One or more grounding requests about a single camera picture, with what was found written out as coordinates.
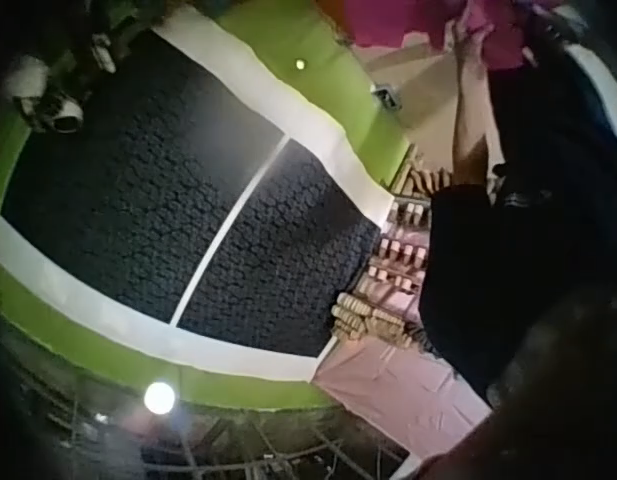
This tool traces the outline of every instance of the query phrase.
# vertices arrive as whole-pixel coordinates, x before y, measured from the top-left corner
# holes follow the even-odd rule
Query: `person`
[[[529,18],[535,65],[488,72],[489,27],[454,26],[453,185],[432,198],[420,302],[435,349],[490,404],[537,319],[587,286],[617,288],[617,137],[590,80]],[[485,117],[506,159],[486,193]]]

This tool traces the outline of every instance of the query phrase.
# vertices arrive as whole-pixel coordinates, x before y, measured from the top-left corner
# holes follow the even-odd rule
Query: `forearm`
[[[488,144],[485,117],[489,106],[488,83],[459,80],[459,98],[453,140],[453,181],[486,185]]]

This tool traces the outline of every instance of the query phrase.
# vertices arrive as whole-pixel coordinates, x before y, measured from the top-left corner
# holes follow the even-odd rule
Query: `person's hand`
[[[484,40],[494,30],[493,25],[484,25],[477,30],[468,29],[468,18],[474,0],[468,0],[461,17],[452,27],[457,75],[462,87],[485,83],[486,65],[482,58]]]

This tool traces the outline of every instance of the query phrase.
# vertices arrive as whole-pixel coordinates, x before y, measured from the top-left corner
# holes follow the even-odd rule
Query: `person's arm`
[[[470,8],[466,8],[453,28],[459,86],[452,149],[453,182],[485,186],[488,171],[485,118],[490,109],[490,96],[481,51],[492,27],[469,32],[466,26],[469,12]]]

